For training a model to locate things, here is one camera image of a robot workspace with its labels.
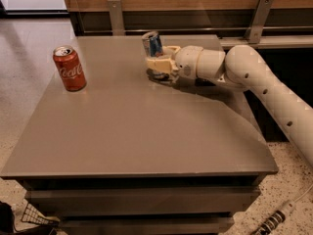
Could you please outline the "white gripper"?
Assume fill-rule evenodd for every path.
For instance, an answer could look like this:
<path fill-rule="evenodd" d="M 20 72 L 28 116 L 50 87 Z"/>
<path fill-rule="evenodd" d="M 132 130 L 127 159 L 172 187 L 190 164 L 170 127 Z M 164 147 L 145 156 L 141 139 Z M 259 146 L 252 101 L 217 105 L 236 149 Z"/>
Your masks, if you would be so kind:
<path fill-rule="evenodd" d="M 163 46 L 164 55 L 176 55 L 175 62 L 170 58 L 147 58 L 147 67 L 163 73 L 177 72 L 181 77 L 196 79 L 197 64 L 200 53 L 203 51 L 199 46 Z"/>

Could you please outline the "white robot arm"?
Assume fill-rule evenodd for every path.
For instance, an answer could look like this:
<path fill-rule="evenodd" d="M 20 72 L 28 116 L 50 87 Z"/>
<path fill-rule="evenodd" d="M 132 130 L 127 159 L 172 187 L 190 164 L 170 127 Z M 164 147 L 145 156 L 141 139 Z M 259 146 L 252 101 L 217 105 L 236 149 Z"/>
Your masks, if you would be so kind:
<path fill-rule="evenodd" d="M 148 47 L 146 55 L 146 64 L 153 71 L 251 91 L 301 157 L 313 166 L 312 107 L 274 75 L 252 47 L 237 45 L 227 52 L 200 46 Z"/>

